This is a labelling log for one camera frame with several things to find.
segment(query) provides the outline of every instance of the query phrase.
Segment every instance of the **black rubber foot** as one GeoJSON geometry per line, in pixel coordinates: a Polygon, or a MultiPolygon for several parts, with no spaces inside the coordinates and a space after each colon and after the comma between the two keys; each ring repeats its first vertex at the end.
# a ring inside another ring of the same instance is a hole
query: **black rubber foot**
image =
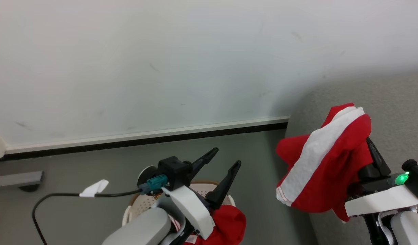
{"type": "Polygon", "coordinates": [[[34,192],[39,188],[39,184],[20,186],[19,189],[25,192],[34,192]]]}

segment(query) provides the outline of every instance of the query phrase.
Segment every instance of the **green light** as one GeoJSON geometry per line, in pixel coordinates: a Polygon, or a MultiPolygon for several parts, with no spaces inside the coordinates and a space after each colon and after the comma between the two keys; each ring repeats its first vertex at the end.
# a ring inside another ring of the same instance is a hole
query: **green light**
{"type": "Polygon", "coordinates": [[[408,172],[404,173],[404,174],[400,174],[396,179],[395,179],[395,184],[397,185],[402,185],[405,183],[405,181],[408,179],[408,172]]]}

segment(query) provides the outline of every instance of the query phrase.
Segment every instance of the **white basket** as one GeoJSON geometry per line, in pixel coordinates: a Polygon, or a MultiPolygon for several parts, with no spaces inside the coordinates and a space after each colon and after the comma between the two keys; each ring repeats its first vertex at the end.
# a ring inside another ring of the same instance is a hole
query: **white basket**
{"type": "MultiPolygon", "coordinates": [[[[213,181],[193,181],[190,184],[190,188],[204,197],[208,192],[213,191],[217,185],[218,183],[213,181]]],[[[136,194],[124,212],[122,226],[147,211],[155,202],[156,199],[152,196],[136,194]]],[[[235,201],[229,193],[226,195],[222,204],[236,206],[235,201]]]]}

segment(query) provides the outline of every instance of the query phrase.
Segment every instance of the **gray upholstery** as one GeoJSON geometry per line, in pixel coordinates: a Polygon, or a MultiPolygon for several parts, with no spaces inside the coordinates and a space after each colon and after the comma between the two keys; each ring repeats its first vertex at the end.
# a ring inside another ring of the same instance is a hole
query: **gray upholstery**
{"type": "MultiPolygon", "coordinates": [[[[286,137],[311,133],[324,122],[330,107],[354,102],[371,117],[371,140],[392,172],[418,161],[418,75],[339,83],[320,87],[306,96],[291,115],[286,137]]],[[[371,244],[361,217],[343,224],[333,211],[311,214],[320,245],[371,244]]]]}

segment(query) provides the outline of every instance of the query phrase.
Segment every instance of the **red garment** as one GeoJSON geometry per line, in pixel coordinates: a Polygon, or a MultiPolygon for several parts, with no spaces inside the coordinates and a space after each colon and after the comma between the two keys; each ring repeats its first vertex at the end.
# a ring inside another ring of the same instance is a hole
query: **red garment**
{"type": "Polygon", "coordinates": [[[324,124],[310,135],[281,140],[276,152],[288,164],[278,183],[277,199],[310,213],[333,209],[348,221],[346,190],[357,172],[372,163],[366,138],[371,120],[353,103],[332,107],[324,124]]]}
{"type": "Polygon", "coordinates": [[[196,245],[238,245],[242,241],[247,221],[239,209],[222,205],[212,217],[215,222],[212,234],[206,240],[198,237],[196,245]]]}

